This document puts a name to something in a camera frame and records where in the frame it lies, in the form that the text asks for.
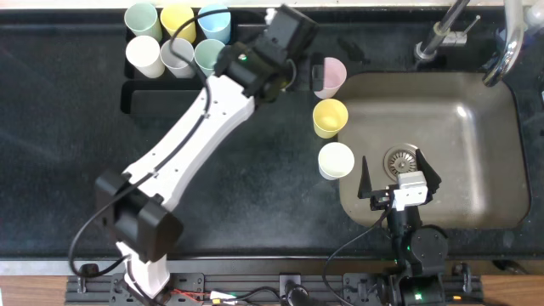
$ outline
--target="wooden floor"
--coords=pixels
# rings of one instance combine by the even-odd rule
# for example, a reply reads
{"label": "wooden floor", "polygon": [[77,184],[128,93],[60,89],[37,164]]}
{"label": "wooden floor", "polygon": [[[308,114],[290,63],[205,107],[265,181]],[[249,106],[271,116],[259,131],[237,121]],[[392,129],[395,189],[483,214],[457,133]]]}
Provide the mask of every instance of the wooden floor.
{"label": "wooden floor", "polygon": [[[484,294],[509,306],[544,306],[544,275],[483,276]],[[2,306],[64,305],[63,276],[0,276]]]}

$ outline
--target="pink cup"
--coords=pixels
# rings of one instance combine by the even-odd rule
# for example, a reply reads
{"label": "pink cup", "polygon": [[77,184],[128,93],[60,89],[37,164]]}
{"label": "pink cup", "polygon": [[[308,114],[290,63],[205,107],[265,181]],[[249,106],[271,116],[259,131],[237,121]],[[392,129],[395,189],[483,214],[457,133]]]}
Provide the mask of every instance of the pink cup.
{"label": "pink cup", "polygon": [[325,77],[323,80],[323,90],[314,92],[321,99],[329,99],[334,96],[338,89],[346,82],[348,72],[342,62],[335,58],[325,58]]}

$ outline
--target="blue cup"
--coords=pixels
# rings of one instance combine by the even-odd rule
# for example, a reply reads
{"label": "blue cup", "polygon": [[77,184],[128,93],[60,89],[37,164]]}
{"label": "blue cup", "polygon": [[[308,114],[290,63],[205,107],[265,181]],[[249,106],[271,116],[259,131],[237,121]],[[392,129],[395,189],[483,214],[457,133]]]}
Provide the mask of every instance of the blue cup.
{"label": "blue cup", "polygon": [[[227,9],[223,4],[211,4],[198,12],[198,14],[211,12],[218,9]],[[230,41],[230,13],[211,14],[198,20],[198,25],[204,31],[206,38],[217,39],[221,43]]]}

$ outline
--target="white wall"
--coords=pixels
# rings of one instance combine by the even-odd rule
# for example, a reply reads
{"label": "white wall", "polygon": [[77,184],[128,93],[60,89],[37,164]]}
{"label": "white wall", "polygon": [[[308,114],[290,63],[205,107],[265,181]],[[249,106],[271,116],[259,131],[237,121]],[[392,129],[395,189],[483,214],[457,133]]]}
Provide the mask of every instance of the white wall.
{"label": "white wall", "polygon": [[[519,0],[531,5],[536,0]],[[0,9],[97,9],[127,8],[143,0],[0,0]],[[188,3],[201,7],[209,3],[224,3],[228,6],[274,7],[282,3],[294,6],[449,6],[455,0],[149,0],[158,7],[168,3]],[[502,5],[502,0],[473,0],[469,5]]]}

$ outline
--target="sink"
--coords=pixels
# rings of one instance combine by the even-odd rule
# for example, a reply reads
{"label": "sink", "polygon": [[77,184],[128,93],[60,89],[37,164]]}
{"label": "sink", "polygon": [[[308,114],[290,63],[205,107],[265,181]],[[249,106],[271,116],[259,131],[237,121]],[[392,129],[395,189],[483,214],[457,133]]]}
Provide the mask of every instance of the sink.
{"label": "sink", "polygon": [[512,228],[530,209],[514,98],[503,82],[493,88],[477,73],[365,73],[335,96],[348,108],[338,135],[355,155],[340,179],[343,209],[373,224],[369,200],[357,198],[362,157],[374,190],[415,171],[419,148],[442,178],[434,200],[420,206],[425,224],[443,228]]}

